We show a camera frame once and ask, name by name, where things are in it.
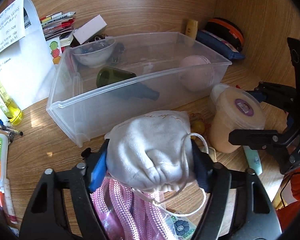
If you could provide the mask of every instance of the white paper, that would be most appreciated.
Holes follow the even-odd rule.
[[[49,96],[55,73],[37,11],[31,0],[24,0],[23,7],[31,25],[0,53],[0,81],[21,110]]]
[[[0,52],[26,35],[23,2],[15,0],[0,14]]]

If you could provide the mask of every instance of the white lid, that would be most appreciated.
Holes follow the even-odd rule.
[[[211,97],[211,100],[214,105],[216,104],[219,95],[228,87],[229,87],[229,85],[224,84],[224,83],[215,84],[213,86],[211,93],[210,93],[210,97]]]
[[[259,102],[244,90],[228,87],[218,97],[217,111],[223,110],[225,122],[232,120],[243,129],[263,129],[266,119]]]

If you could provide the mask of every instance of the drawstring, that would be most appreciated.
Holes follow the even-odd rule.
[[[188,181],[188,178],[189,178],[189,165],[188,165],[187,156],[186,156],[185,142],[186,142],[186,139],[191,137],[191,136],[197,136],[202,141],[205,151],[207,153],[209,152],[208,144],[207,144],[206,140],[203,138],[202,135],[200,135],[198,133],[189,133],[189,134],[186,134],[183,137],[183,142],[182,142],[182,147],[181,147],[181,163],[183,164],[183,169],[184,169],[184,172],[186,174],[186,179],[185,179],[185,183],[179,188],[179,190],[175,194],[171,195],[170,197],[167,197],[163,201],[157,201],[154,198],[147,197],[139,189],[135,189],[135,188],[131,189],[131,191],[134,194],[136,194],[138,197],[140,197],[144,201],[147,201],[147,202],[153,204],[154,206],[160,208],[162,211],[166,212],[167,214],[172,215],[172,216],[176,216],[176,217],[187,217],[187,216],[191,216],[191,215],[195,214],[196,212],[198,212],[203,207],[204,203],[206,202],[206,198],[207,198],[207,195],[206,195],[204,189],[200,188],[200,190],[203,193],[202,203],[195,211],[193,211],[189,214],[175,214],[175,213],[172,213],[172,212],[166,210],[165,208],[163,208],[161,206],[161,204],[163,204],[163,203],[167,202],[168,200],[176,197],[186,187],[186,184],[187,184],[187,181]]]

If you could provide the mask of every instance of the pink ball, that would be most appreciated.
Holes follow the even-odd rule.
[[[179,79],[182,85],[191,92],[202,91],[209,87],[214,74],[213,67],[208,65],[210,63],[210,60],[205,56],[198,55],[192,55],[181,60],[179,67],[207,65],[181,72]]]

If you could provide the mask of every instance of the white bowl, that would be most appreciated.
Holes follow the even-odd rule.
[[[95,68],[100,67],[108,60],[114,47],[115,39],[106,39],[78,46],[73,49],[72,54],[81,64]]]

